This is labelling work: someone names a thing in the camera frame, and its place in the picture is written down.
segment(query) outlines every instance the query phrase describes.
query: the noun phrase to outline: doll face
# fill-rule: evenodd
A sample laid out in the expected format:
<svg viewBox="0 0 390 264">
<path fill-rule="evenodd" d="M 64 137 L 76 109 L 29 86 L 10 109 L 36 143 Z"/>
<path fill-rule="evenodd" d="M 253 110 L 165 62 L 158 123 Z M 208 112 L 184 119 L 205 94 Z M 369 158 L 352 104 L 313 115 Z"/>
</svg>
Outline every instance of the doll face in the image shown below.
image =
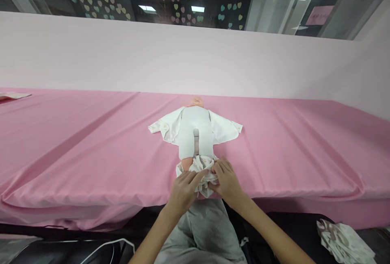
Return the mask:
<svg viewBox="0 0 390 264">
<path fill-rule="evenodd" d="M 189 107 L 190 106 L 200 106 L 200 107 L 204 108 L 202 98 L 201 97 L 193 97 L 190 104 L 189 104 Z"/>
</svg>

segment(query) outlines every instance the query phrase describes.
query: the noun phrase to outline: white fabric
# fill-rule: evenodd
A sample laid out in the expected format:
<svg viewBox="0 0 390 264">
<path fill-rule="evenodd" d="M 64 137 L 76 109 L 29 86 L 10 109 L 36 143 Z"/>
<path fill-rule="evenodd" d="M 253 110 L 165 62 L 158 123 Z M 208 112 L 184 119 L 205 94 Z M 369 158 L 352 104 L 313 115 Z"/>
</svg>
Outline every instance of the white fabric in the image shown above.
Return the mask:
<svg viewBox="0 0 390 264">
<path fill-rule="evenodd" d="M 197 173 L 204 170 L 204 169 L 210 170 L 209 173 L 203 177 L 202 181 L 199 183 L 198 187 L 195 189 L 195 192 L 200 192 L 206 198 L 210 197 L 211 194 L 214 193 L 213 190 L 208 188 L 208 182 L 211 182 L 213 185 L 217 184 L 217 182 L 216 182 L 217 176 L 211 172 L 211 167 L 214 165 L 215 160 L 218 160 L 218 158 L 216 156 L 214 156 L 213 158 L 210 158 L 207 156 L 196 155 L 193 158 L 193 163 L 189 169 L 189 171 L 196 171 Z M 183 168 L 182 168 L 182 163 L 180 162 L 176 166 L 176 175 L 180 176 L 182 173 L 183 173 Z"/>
<path fill-rule="evenodd" d="M 317 229 L 321 245 L 338 263 L 376 264 L 375 253 L 349 225 L 332 224 L 321 219 L 317 221 Z"/>
</svg>

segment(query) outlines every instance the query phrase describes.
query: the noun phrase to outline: pink tablecloth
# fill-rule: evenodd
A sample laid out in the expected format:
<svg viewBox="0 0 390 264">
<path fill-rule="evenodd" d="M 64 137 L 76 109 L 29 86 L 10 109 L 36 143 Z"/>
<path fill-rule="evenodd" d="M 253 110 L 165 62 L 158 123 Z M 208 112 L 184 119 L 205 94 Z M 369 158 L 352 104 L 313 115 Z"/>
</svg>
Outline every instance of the pink tablecloth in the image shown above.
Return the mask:
<svg viewBox="0 0 390 264">
<path fill-rule="evenodd" d="M 91 229 L 167 202 L 178 147 L 147 126 L 188 96 L 7 90 L 32 96 L 0 103 L 0 222 Z M 380 199 L 390 212 L 389 122 L 332 101 L 203 100 L 244 125 L 214 152 L 232 162 L 252 198 Z M 358 222 L 390 223 L 389 212 Z"/>
</svg>

